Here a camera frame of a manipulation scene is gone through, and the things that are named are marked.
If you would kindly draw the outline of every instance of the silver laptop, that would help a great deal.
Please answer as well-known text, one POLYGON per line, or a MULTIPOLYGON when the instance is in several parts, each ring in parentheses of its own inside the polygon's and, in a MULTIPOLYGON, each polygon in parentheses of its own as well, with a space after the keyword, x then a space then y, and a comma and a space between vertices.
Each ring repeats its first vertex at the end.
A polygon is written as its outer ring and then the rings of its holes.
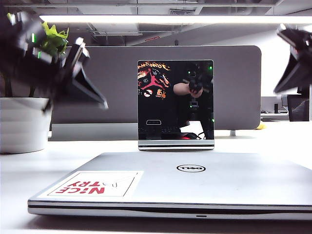
POLYGON ((213 149, 214 62, 137 62, 138 147, 213 149))
POLYGON ((312 171, 257 154, 105 153, 28 201, 39 215, 312 220, 312 171))

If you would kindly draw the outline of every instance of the air vent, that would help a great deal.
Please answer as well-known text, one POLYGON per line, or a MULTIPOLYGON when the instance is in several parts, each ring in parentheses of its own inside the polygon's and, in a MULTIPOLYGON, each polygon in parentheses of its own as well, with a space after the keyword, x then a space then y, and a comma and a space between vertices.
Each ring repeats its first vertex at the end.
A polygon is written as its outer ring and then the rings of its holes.
POLYGON ((194 11, 191 10, 175 10, 175 9, 170 9, 170 15, 172 16, 188 16, 188 15, 193 15, 194 11))

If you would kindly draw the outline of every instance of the potted plant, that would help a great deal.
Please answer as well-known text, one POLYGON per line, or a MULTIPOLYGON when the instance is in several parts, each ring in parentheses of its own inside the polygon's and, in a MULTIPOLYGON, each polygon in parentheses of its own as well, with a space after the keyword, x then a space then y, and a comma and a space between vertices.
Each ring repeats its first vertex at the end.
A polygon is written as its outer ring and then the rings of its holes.
MULTIPOLYGON (((38 58, 50 55, 53 59, 65 57, 68 43, 67 31, 57 32, 55 25, 49 28, 47 22, 42 24, 45 39, 38 48, 38 58)), ((32 34, 35 43, 36 35, 32 34)), ((35 97, 36 84, 30 85, 29 94, 21 97, 15 94, 11 79, 14 77, 0 74, 4 83, 4 94, 0 97, 0 153, 26 153, 42 150, 48 140, 52 108, 42 111, 48 98, 35 97)))

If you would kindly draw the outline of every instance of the green light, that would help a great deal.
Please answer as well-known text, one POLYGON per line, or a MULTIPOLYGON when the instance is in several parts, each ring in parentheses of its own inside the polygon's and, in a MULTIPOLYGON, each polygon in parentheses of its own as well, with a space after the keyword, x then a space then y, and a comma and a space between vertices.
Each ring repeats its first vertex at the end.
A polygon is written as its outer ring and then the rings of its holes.
POLYGON ((36 35, 34 33, 31 34, 31 42, 36 43, 36 35))

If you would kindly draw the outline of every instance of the desk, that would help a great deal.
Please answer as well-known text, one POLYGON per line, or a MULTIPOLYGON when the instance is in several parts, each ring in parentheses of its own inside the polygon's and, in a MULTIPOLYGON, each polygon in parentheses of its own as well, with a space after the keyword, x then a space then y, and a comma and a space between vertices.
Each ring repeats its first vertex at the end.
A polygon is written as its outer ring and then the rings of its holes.
POLYGON ((268 119, 268 120, 289 120, 288 113, 262 113, 260 114, 260 117, 262 120, 268 119))
MULTIPOLYGON (((236 136, 229 136, 229 131, 217 131, 214 151, 258 153, 263 157, 290 160, 312 170, 310 122, 265 124, 267 129, 239 130, 236 136)), ((1 233, 311 233, 312 222, 85 218, 28 214, 29 197, 97 155, 137 151, 137 141, 51 141, 42 151, 1 155, 1 233)))

